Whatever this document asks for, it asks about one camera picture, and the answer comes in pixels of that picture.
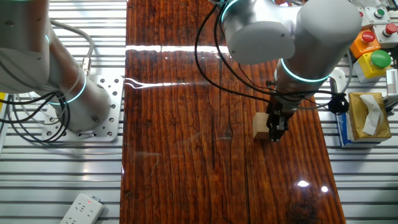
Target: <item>glossy wood surface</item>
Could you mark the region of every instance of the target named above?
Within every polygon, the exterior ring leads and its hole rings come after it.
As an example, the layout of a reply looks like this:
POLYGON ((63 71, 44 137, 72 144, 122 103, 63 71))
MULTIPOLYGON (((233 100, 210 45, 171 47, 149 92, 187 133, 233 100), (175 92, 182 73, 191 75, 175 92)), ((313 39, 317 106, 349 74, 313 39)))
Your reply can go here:
MULTIPOLYGON (((211 7, 127 3, 121 223, 344 223, 317 111, 296 113, 280 142, 254 141, 252 119, 267 103, 220 91, 199 74, 193 45, 211 7)), ((200 39, 205 72, 267 98, 204 47, 213 46, 213 23, 200 39)), ((275 66, 244 69, 264 85, 275 66)))

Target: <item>metal mounting plate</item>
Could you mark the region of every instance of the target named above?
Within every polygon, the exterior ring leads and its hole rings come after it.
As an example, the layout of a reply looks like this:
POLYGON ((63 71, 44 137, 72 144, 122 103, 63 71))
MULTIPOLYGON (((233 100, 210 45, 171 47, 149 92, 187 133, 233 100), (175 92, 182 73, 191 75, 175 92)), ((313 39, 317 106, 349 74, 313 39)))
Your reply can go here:
MULTIPOLYGON (((94 83, 101 85, 109 93, 111 104, 114 105, 114 107, 109 111, 108 117, 94 129, 80 133, 66 130, 67 134, 62 136, 57 142, 111 142, 116 139, 119 129, 120 108, 124 85, 123 78, 121 76, 91 75, 90 79, 94 83)), ((51 122, 51 117, 57 117, 52 106, 49 106, 47 114, 49 116, 45 118, 46 123, 51 122)), ((60 123, 44 126, 42 137, 44 139, 48 138, 56 133, 58 128, 61 128, 60 123)))

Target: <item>wooden block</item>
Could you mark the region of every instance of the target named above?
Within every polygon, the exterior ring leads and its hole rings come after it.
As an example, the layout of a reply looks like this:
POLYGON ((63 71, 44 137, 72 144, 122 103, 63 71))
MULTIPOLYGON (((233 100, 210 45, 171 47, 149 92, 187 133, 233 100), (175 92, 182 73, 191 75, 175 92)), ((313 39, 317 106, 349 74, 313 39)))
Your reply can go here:
POLYGON ((254 139, 267 139, 268 138, 268 127, 267 127, 267 113, 256 113, 253 119, 253 138, 254 139))

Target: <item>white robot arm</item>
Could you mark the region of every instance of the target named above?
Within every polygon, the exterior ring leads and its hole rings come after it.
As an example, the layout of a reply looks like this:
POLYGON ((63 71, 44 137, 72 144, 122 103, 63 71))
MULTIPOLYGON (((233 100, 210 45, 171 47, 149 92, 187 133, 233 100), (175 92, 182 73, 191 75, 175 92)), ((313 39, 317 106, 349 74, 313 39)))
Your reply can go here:
POLYGON ((304 98, 311 97, 347 53, 361 30, 361 16, 346 0, 310 0, 282 7, 271 0, 232 0, 221 24, 232 58, 243 64, 280 59, 267 113, 269 137, 278 141, 304 98))

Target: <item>white power strip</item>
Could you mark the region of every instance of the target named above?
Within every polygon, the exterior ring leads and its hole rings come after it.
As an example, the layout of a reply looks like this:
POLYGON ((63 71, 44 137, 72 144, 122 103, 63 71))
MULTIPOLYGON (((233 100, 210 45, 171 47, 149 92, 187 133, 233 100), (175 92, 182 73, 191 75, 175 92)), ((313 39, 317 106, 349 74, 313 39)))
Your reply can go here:
POLYGON ((60 224, 94 224, 103 210, 103 204, 79 194, 60 224))

